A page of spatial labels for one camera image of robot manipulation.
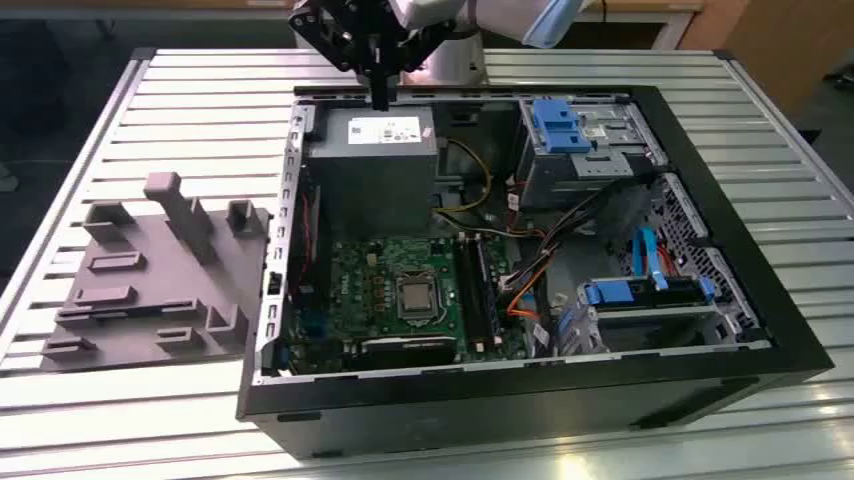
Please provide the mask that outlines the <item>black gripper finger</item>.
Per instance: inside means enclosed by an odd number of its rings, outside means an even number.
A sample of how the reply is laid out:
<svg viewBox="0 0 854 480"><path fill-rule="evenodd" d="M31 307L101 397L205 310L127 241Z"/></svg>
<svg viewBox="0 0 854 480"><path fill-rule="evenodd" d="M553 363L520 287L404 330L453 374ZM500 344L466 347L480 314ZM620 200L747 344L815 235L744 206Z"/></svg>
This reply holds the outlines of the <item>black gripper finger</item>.
<svg viewBox="0 0 854 480"><path fill-rule="evenodd" d="M382 67L378 62L381 42L369 39L368 47L354 52L345 52L332 40L332 18L310 3L296 3L288 24L302 40L325 57L329 63L341 71L352 71L362 85L369 90L370 105L382 111Z"/></svg>
<svg viewBox="0 0 854 480"><path fill-rule="evenodd" d="M422 28L406 40L382 39L382 110L396 99L396 77L413 72L442 42L441 28Z"/></svg>

